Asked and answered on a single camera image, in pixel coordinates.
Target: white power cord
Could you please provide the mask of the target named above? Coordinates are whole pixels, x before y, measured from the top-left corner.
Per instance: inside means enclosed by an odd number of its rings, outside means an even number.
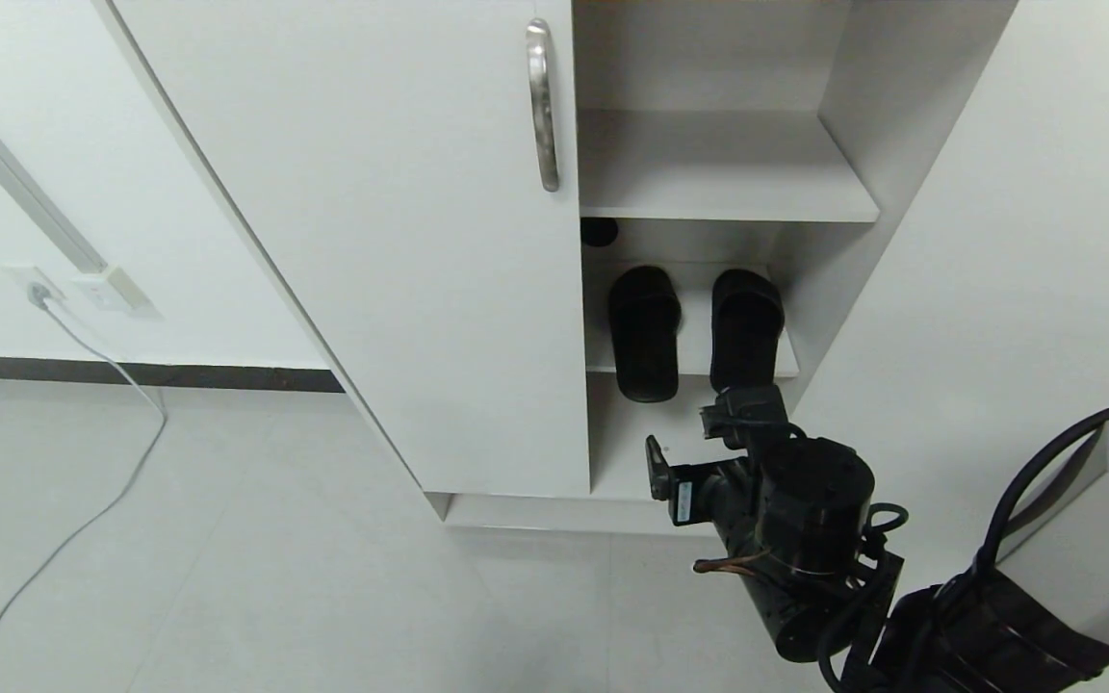
[[[151,442],[149,442],[149,447],[145,448],[144,453],[140,456],[140,461],[135,462],[135,469],[132,470],[131,478],[128,479],[126,486],[123,486],[122,491],[119,491],[119,495],[115,496],[113,500],[110,500],[109,506],[105,506],[105,508],[101,508],[100,513],[96,513],[92,518],[89,518],[88,521],[81,523],[81,526],[75,531],[70,532],[70,534],[67,536],[67,539],[62,539],[62,543],[59,543],[58,548],[53,549],[53,551],[49,553],[49,557],[45,558],[45,560],[42,563],[40,563],[39,569],[33,571],[31,575],[28,575],[28,580],[26,580],[26,582],[23,582],[23,584],[21,584],[21,587],[19,587],[19,589],[14,591],[14,594],[10,598],[10,600],[8,600],[8,602],[3,605],[3,608],[0,609],[0,623],[3,621],[3,616],[6,615],[6,613],[8,613],[8,609],[11,609],[11,604],[13,604],[13,602],[17,601],[17,598],[19,598],[19,595],[22,594],[23,591],[26,591],[26,589],[28,589],[28,587],[30,587],[30,584],[32,584],[32,582],[37,580],[37,578],[39,578],[39,575],[42,572],[44,572],[45,569],[48,569],[49,563],[52,563],[54,561],[54,558],[58,558],[59,553],[62,552],[62,549],[65,549],[67,544],[71,543],[71,540],[74,540],[77,537],[79,537],[81,531],[88,529],[93,522],[101,519],[102,516],[109,513],[110,510],[114,508],[114,506],[119,505],[120,500],[123,500],[128,497],[128,492],[131,492],[131,488],[135,486],[136,479],[140,478],[140,472],[144,470],[144,462],[149,461],[149,456],[151,456],[151,452],[153,452],[153,448],[156,448],[156,442],[157,440],[160,440],[160,438],[162,438],[162,434],[165,431],[165,425],[166,422],[169,422],[169,412],[165,410],[165,407],[162,404],[157,402],[156,399],[151,398],[150,395],[146,394],[146,391],[144,391],[142,387],[140,387],[140,384],[135,381],[135,378],[131,377],[131,374],[129,374],[125,368],[119,365],[119,361],[115,361],[114,359],[111,359],[110,356],[105,356],[101,351],[93,349],[93,347],[88,346],[88,343],[84,343],[83,339],[77,337],[77,335],[73,332],[71,332],[69,327],[67,327],[67,324],[64,324],[64,322],[62,322],[57,315],[54,315],[52,310],[49,309],[49,304],[45,302],[50,298],[53,298],[53,295],[50,294],[49,289],[44,288],[44,286],[40,284],[28,285],[28,302],[33,304],[33,306],[37,306],[41,310],[43,310],[45,315],[49,316],[49,319],[54,320],[54,324],[57,324],[58,327],[61,327],[62,332],[65,332],[68,337],[71,337],[77,344],[79,344],[80,347],[83,347],[84,350],[87,350],[89,354],[96,356],[98,359],[101,359],[102,361],[110,364],[111,367],[115,369],[115,371],[119,371],[123,378],[126,378],[126,381],[131,383],[132,387],[135,387],[135,391],[140,391],[141,398],[144,398],[146,402],[151,405],[151,407],[156,409],[157,416],[160,416],[161,420],[160,420],[160,426],[156,427],[156,434],[153,435],[153,439],[151,439]]]

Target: cabinet door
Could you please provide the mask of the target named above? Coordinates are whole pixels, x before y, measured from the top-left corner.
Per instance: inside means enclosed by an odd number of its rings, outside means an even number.
[[[532,1],[119,2],[427,491],[589,483],[571,9],[541,6],[559,12],[556,193],[538,175]]]

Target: black baseboard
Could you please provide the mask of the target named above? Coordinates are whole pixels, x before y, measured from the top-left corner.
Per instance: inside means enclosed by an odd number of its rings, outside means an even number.
[[[344,391],[329,369],[122,364],[140,385],[215,390]],[[124,385],[110,364],[0,358],[0,380]]]

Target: shoe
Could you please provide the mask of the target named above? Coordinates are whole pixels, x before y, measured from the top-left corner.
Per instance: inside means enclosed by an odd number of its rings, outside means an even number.
[[[619,390],[633,402],[664,402],[679,390],[682,307],[660,267],[633,267],[610,288],[610,340]]]
[[[782,294],[773,282],[747,271],[722,273],[712,285],[712,388],[771,385],[783,328]]]

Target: black object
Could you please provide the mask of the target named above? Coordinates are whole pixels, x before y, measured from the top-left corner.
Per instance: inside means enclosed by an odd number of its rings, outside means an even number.
[[[999,571],[949,604],[936,604],[937,588],[902,597],[872,660],[896,681],[922,635],[907,690],[1059,693],[1109,666],[1109,645],[1072,631]]]
[[[882,531],[868,527],[872,470],[840,442],[806,438],[787,420],[773,383],[732,386],[700,417],[705,438],[747,455],[670,466],[657,439],[648,438],[650,490],[668,501],[670,521],[712,521],[726,561],[735,561],[730,572],[742,574],[783,659],[815,661],[821,649],[827,659],[858,634],[874,645],[902,559],[884,551]],[[878,561],[875,569],[858,562],[859,550]],[[851,680],[874,679],[865,656],[857,660]]]
[[[679,306],[660,267],[633,267],[610,288],[610,338],[619,390],[635,402],[664,402],[679,390]]]
[[[604,248],[619,237],[619,223],[610,216],[581,216],[580,242],[591,248]]]
[[[773,383],[783,327],[782,294],[773,282],[739,268],[722,273],[712,288],[713,389]]]
[[[833,692],[1060,693],[1109,666],[1109,645],[1072,631],[995,568],[993,543],[983,544],[971,569],[902,598],[886,618],[902,558],[885,550],[885,533],[909,514],[871,503],[875,478],[857,453],[807,439],[788,421],[773,383],[728,386],[700,418],[704,438],[747,453],[672,466],[648,437],[653,499],[669,501],[674,523],[713,522],[726,558],[696,561],[692,570],[742,575],[780,656],[817,662]],[[988,539],[1021,522],[1010,497],[1108,420],[1109,408],[1092,414],[1040,450],[1005,492]],[[1057,477],[1045,492],[1057,495],[1079,468],[1069,459],[1060,470],[1066,481]],[[1031,517],[1045,505],[1035,499]],[[877,523],[879,513],[896,517]],[[846,645],[837,676],[830,658]]]

